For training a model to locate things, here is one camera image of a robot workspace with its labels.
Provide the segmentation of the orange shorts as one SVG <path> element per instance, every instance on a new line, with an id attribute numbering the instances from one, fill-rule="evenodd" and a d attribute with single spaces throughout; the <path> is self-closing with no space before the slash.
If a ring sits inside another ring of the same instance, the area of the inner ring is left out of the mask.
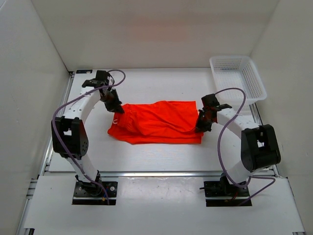
<path id="1" fill-rule="evenodd" d="M 195 101 L 158 101 L 125 104 L 115 113 L 108 134 L 130 144 L 200 144 L 203 133 L 195 131 L 198 110 Z"/>

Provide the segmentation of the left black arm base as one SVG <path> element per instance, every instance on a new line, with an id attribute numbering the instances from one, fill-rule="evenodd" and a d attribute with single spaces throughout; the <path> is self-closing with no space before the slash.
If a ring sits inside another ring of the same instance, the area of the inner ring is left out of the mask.
<path id="1" fill-rule="evenodd" d="M 115 206 L 118 190 L 117 181 L 102 181 L 97 177 L 97 182 L 101 183 L 106 191 L 91 182 L 83 182 L 78 180 L 78 175 L 75 176 L 76 183 L 73 192 L 73 205 L 95 205 L 95 206 Z"/>

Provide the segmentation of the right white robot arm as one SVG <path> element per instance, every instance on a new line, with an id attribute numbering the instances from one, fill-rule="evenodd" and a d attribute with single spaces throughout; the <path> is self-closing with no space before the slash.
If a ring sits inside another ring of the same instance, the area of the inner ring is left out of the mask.
<path id="1" fill-rule="evenodd" d="M 222 125 L 218 136 L 217 152 L 225 180 L 220 182 L 222 194 L 230 196 L 237 188 L 249 184 L 253 174 L 261 169 L 281 162 L 281 154 L 273 126 L 259 125 L 239 115 L 228 104 L 220 104 L 215 94 L 201 98 L 203 108 L 199 110 L 195 131 L 210 132 L 214 123 Z M 240 160 L 226 169 L 221 155 L 221 140 L 228 129 L 241 140 Z"/>

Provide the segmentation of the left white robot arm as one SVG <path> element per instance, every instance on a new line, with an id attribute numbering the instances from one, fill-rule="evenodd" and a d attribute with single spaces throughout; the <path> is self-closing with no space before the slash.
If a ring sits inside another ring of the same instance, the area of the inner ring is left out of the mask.
<path id="1" fill-rule="evenodd" d="M 53 150 L 72 165 L 77 181 L 86 183 L 85 189 L 92 196 L 99 195 L 103 187 L 88 156 L 85 122 L 99 102 L 108 112 L 124 113 L 115 87 L 125 78 L 122 70 L 97 70 L 95 78 L 83 82 L 78 97 L 59 107 L 52 117 Z"/>

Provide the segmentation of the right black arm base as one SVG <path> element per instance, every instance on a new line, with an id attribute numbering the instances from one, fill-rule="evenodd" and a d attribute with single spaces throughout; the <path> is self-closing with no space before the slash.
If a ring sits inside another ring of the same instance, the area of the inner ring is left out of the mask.
<path id="1" fill-rule="evenodd" d="M 222 175 L 219 180 L 206 180 L 199 190 L 204 191 L 206 207 L 251 207 L 248 187 L 239 188 Z"/>

